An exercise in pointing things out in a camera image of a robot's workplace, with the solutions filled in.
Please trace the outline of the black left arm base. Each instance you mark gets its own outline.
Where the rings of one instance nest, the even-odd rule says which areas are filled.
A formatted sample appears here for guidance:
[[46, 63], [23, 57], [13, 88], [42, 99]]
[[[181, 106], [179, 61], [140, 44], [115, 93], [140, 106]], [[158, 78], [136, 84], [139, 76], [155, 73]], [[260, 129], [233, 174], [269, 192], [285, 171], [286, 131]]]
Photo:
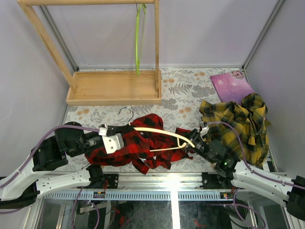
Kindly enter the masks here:
[[118, 174], [104, 174], [93, 183], [92, 188], [117, 189], [118, 184]]

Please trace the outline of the cream wooden hanger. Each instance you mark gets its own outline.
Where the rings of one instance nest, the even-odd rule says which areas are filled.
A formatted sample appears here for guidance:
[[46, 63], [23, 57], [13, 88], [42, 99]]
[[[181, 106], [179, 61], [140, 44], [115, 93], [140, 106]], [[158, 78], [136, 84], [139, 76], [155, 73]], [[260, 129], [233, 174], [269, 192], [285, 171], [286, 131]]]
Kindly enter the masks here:
[[131, 111], [132, 117], [129, 119], [128, 125], [130, 125], [135, 131], [138, 131], [139, 133], [142, 133], [142, 132], [155, 133], [158, 136], [161, 136], [161, 135], [171, 136], [171, 137], [177, 139], [177, 147], [150, 150], [149, 140], [147, 140], [147, 141], [145, 140], [145, 142], [148, 142], [148, 143], [144, 144], [144, 149], [140, 148], [139, 144], [132, 143], [131, 145], [128, 145], [128, 146], [122, 146], [120, 149], [117, 147], [116, 151], [113, 151], [112, 154], [119, 154], [119, 153], [122, 154], [122, 155], [132, 154], [132, 153], [136, 153], [136, 154], [137, 153], [148, 153], [149, 154], [149, 153], [159, 152], [159, 151], [182, 149], [182, 148], [187, 147], [188, 145], [190, 145], [192, 147], [195, 147], [195, 145], [189, 139], [187, 139], [186, 137], [181, 136], [179, 134], [175, 134], [175, 133], [168, 132], [168, 131], [165, 131], [165, 130], [162, 130], [162, 129], [157, 129], [157, 128], [150, 128], [150, 127], [142, 127], [142, 126], [132, 125], [131, 120], [132, 120], [133, 115], [134, 115], [132, 109], [129, 108], [129, 107], [123, 107], [119, 110], [118, 115], [120, 114], [120, 112], [123, 109], [129, 109]]

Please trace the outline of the red black plaid shirt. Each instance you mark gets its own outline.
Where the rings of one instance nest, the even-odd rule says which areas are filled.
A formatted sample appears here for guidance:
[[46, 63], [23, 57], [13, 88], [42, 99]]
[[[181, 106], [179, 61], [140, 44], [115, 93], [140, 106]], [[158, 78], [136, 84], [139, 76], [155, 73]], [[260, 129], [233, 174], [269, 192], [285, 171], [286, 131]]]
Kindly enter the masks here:
[[132, 163], [141, 173], [162, 166], [170, 169], [172, 162], [190, 159], [183, 149], [171, 149], [177, 145], [177, 140], [168, 135], [150, 132], [138, 132], [136, 127], [148, 127], [163, 130], [163, 120], [156, 114], [148, 114], [135, 119], [130, 125], [122, 127], [124, 147], [113, 154], [106, 154], [105, 147], [92, 150], [85, 154], [93, 165], [120, 167]]

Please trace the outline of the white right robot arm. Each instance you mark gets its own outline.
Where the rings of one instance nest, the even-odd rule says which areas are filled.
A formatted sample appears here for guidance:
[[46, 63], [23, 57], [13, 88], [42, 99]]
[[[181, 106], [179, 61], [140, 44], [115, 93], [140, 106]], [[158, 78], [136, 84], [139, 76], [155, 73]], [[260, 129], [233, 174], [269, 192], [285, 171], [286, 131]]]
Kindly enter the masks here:
[[218, 185], [243, 188], [266, 197], [286, 208], [287, 212], [297, 219], [305, 219], [305, 178], [283, 177], [263, 171], [247, 164], [220, 141], [206, 143], [203, 134], [194, 129], [187, 138], [194, 144], [188, 145], [187, 152], [194, 152], [210, 163], [215, 163]]

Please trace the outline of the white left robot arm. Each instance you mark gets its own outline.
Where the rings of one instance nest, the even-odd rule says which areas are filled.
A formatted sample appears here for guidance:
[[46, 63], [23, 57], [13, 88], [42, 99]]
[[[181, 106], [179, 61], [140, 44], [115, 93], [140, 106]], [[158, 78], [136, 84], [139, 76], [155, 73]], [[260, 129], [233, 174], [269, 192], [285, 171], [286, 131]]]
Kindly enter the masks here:
[[0, 179], [0, 208], [27, 207], [50, 193], [68, 188], [102, 188], [103, 171], [91, 162], [87, 168], [57, 175], [55, 170], [67, 165], [69, 157], [87, 156], [93, 150], [106, 148], [110, 155], [122, 149], [122, 126], [103, 124], [99, 129], [68, 122], [50, 130], [31, 150], [30, 155], [13, 173]]

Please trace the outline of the yellow black plaid shirt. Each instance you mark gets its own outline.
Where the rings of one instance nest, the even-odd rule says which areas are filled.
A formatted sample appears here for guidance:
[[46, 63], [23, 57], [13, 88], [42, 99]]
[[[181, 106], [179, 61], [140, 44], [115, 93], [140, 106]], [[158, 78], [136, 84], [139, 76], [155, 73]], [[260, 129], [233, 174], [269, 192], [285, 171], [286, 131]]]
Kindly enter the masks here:
[[269, 139], [266, 121], [268, 112], [266, 103], [258, 94], [247, 95], [241, 104], [236, 102], [223, 102], [211, 104], [206, 100], [202, 101], [200, 113], [202, 120], [209, 124], [209, 132], [205, 135], [207, 142], [220, 141], [228, 152], [243, 158], [242, 150], [246, 161], [258, 168], [263, 163], [269, 151]]

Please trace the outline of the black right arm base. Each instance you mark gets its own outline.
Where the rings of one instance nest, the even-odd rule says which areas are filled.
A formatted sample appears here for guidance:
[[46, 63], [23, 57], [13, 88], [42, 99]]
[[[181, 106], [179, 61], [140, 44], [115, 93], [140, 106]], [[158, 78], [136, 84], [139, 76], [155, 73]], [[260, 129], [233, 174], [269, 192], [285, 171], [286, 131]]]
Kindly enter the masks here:
[[223, 178], [216, 173], [202, 173], [202, 188], [203, 189], [231, 189], [233, 187], [230, 179]]

